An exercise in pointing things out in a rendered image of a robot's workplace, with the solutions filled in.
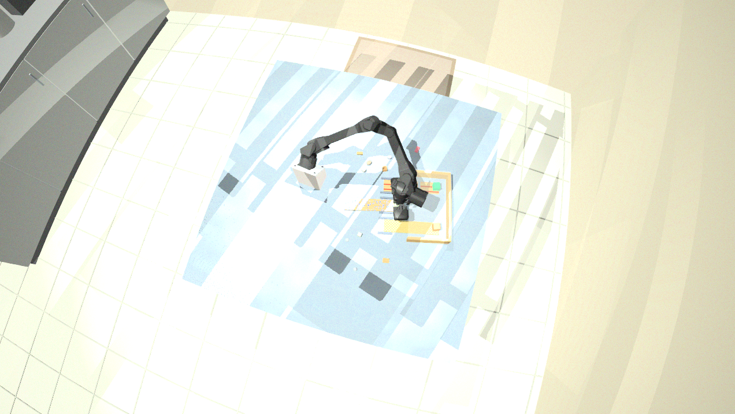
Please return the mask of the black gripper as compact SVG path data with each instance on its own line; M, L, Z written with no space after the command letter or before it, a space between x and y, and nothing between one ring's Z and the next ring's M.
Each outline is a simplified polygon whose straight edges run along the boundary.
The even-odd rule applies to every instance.
M390 184L392 184L394 179L401 182L400 177L394 177L390 179ZM404 203L407 202L409 196L406 198L397 198L395 196L395 189L392 188L391 190L392 190L392 195L394 195L394 204L399 205L397 208L394 208L394 220L395 221L407 221L410 215L409 215L409 210L404 205Z

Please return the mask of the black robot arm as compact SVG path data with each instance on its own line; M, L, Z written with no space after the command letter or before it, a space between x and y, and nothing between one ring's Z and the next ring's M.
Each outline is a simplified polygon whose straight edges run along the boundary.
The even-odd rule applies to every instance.
M331 143L343 140L353 134L371 131L387 137L390 148L398 163L398 173L401 182L394 179L390 185L390 187L395 189L395 196L397 198L406 198L409 196L406 205L413 204L421 208L429 192L417 187L417 171L406 157L396 128L393 125L388 125L386 122L380 121L377 116L364 117L362 121L357 122L347 129L308 141L307 145L300 149L302 156L297 166L311 170L316 166L318 153L330 149L329 145Z

